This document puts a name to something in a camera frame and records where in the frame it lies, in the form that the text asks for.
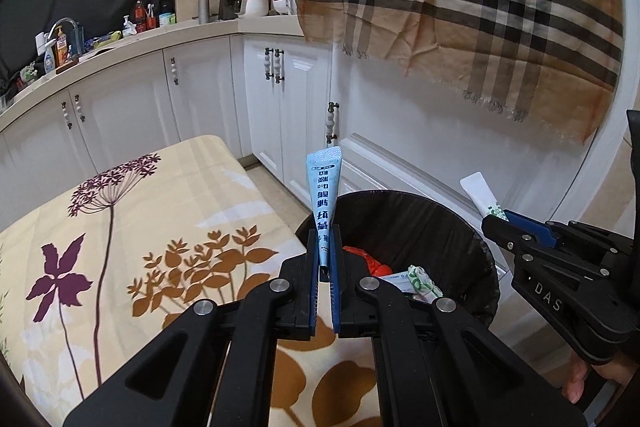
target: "metal screw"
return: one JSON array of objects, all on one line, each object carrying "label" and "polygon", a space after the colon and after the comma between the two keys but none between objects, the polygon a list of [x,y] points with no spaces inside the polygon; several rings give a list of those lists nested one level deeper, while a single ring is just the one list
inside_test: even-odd
[{"label": "metal screw", "polygon": [[360,287],[364,290],[376,290],[380,286],[380,281],[375,277],[363,277],[360,279]]},{"label": "metal screw", "polygon": [[193,305],[193,311],[196,312],[196,315],[209,315],[213,311],[213,302],[202,299]]},{"label": "metal screw", "polygon": [[289,289],[289,281],[286,279],[274,279],[269,283],[269,288],[271,288],[274,292],[284,292]]},{"label": "metal screw", "polygon": [[441,312],[450,313],[456,310],[456,302],[453,299],[442,297],[436,301],[436,308]]}]

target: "hand soap bottle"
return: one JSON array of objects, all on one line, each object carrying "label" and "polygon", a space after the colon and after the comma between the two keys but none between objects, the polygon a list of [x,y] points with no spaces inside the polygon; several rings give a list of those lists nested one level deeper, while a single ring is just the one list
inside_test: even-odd
[{"label": "hand soap bottle", "polygon": [[56,62],[60,67],[66,62],[66,33],[62,31],[62,26],[58,26],[56,29],[58,30],[56,35]]}]

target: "blue gripper pad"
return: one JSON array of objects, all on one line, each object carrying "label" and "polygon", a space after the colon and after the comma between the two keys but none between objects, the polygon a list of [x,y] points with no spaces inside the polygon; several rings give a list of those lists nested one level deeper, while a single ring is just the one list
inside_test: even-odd
[{"label": "blue gripper pad", "polygon": [[543,225],[538,221],[534,221],[533,219],[529,219],[529,217],[511,212],[510,210],[505,210],[504,213],[507,215],[507,219],[509,219],[509,222],[512,225],[518,227],[529,235],[534,236],[543,247],[556,247],[556,238],[553,236],[551,229],[548,226]]}]

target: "purple flower print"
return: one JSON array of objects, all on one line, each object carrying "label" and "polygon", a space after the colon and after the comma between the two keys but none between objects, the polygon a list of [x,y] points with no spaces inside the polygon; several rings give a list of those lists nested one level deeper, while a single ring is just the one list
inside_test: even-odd
[{"label": "purple flower print", "polygon": [[102,283],[107,273],[109,253],[111,250],[111,238],[113,237],[114,207],[129,191],[140,183],[140,180],[151,176],[156,172],[156,164],[160,161],[157,154],[146,154],[136,160],[118,165],[113,169],[102,172],[85,181],[76,188],[71,196],[69,216],[83,214],[95,214],[109,209],[109,232],[107,246],[102,263],[102,271],[98,278],[98,287],[95,296],[95,328],[94,328],[94,363],[95,375],[98,385],[102,384],[102,371],[100,368],[100,349],[98,349],[98,332],[100,331],[100,295]]},{"label": "purple flower print", "polygon": [[71,363],[74,367],[76,381],[78,382],[78,389],[80,390],[82,399],[84,399],[84,393],[82,392],[82,385],[80,384],[76,360],[71,352],[65,320],[62,316],[62,304],[65,306],[81,306],[82,304],[78,300],[78,294],[87,291],[93,283],[82,274],[71,273],[71,270],[73,270],[78,260],[78,253],[80,252],[83,240],[84,233],[71,242],[60,259],[58,259],[58,249],[52,243],[44,245],[44,247],[42,247],[42,254],[44,255],[45,274],[36,280],[31,287],[29,295],[27,295],[28,301],[44,295],[38,306],[38,311],[36,311],[33,317],[33,322],[41,322],[49,311],[49,308],[51,308],[53,299],[56,296],[56,290],[58,290],[58,313],[60,314],[62,329],[65,332],[66,349],[69,352],[69,357],[71,357]]}]

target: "bottle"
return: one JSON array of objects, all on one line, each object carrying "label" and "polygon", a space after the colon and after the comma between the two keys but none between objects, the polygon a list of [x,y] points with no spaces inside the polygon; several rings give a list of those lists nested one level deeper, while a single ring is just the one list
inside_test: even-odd
[{"label": "bottle", "polygon": [[146,31],[146,12],[145,5],[142,0],[136,1],[136,7],[133,11],[133,20],[136,23],[136,33]]},{"label": "bottle", "polygon": [[160,0],[158,21],[160,26],[175,24],[174,0]]},{"label": "bottle", "polygon": [[56,62],[58,66],[62,66],[66,62],[67,50],[66,33],[62,31],[62,26],[57,26],[58,34],[56,35]]},{"label": "bottle", "polygon": [[209,0],[198,0],[198,24],[209,24]]},{"label": "bottle", "polygon": [[146,29],[153,30],[157,28],[156,24],[156,15],[154,14],[154,5],[147,4],[146,5]]},{"label": "bottle", "polygon": [[50,73],[56,69],[56,55],[53,52],[53,45],[56,43],[55,39],[51,39],[45,44],[44,51],[44,72]]}]

